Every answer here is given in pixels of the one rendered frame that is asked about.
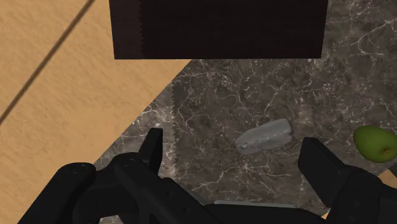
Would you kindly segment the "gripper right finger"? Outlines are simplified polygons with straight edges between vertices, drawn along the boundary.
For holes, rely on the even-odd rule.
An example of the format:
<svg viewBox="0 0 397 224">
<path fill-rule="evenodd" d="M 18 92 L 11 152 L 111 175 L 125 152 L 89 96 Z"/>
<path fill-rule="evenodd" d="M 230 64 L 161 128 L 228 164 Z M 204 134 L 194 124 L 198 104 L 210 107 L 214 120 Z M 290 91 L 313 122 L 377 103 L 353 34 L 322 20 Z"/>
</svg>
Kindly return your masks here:
<svg viewBox="0 0 397 224">
<path fill-rule="evenodd" d="M 319 139 L 303 139 L 298 168 L 330 209 L 326 224 L 397 224 L 397 189 L 344 164 Z"/>
</svg>

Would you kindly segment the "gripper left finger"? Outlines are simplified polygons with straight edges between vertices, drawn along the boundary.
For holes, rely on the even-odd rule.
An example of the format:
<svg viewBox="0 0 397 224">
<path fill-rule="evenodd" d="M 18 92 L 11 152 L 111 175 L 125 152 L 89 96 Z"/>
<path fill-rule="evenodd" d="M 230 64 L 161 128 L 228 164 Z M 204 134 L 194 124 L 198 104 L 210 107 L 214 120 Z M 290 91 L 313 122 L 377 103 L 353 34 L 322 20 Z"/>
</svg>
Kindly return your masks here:
<svg viewBox="0 0 397 224">
<path fill-rule="evenodd" d="M 17 224 L 218 224 L 217 218 L 171 178 L 160 178 L 163 130 L 152 128 L 137 153 L 122 153 L 101 169 L 62 166 Z"/>
</svg>

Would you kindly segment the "green apple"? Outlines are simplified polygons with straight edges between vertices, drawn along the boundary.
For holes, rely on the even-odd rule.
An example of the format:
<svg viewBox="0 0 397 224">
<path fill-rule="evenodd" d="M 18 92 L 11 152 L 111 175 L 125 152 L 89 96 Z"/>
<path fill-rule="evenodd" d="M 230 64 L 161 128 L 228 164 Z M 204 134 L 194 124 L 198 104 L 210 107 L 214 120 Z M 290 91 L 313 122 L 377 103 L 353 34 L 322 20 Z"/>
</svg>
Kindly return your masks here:
<svg viewBox="0 0 397 224">
<path fill-rule="evenodd" d="M 385 163 L 397 157 L 397 135 L 371 125 L 358 127 L 353 134 L 356 149 L 367 160 Z"/>
</svg>

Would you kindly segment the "grey flat stone-like object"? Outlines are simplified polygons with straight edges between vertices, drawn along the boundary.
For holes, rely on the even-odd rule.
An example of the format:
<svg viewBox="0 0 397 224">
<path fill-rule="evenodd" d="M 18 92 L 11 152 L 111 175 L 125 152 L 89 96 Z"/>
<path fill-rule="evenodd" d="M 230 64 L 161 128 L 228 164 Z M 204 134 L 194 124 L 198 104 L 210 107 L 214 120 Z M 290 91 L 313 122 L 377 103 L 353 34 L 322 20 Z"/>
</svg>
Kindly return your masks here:
<svg viewBox="0 0 397 224">
<path fill-rule="evenodd" d="M 290 133 L 287 119 L 274 120 L 244 132 L 235 140 L 235 147 L 243 155 L 279 148 L 292 140 Z"/>
</svg>

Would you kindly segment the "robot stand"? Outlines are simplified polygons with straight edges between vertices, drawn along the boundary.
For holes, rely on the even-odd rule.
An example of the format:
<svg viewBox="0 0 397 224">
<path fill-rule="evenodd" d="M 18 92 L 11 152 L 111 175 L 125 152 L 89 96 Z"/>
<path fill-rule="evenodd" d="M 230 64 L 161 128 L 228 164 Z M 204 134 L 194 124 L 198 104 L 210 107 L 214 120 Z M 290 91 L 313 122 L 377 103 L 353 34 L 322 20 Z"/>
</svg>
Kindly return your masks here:
<svg viewBox="0 0 397 224">
<path fill-rule="evenodd" d="M 318 59 L 328 0 L 109 0 L 116 59 Z"/>
</svg>

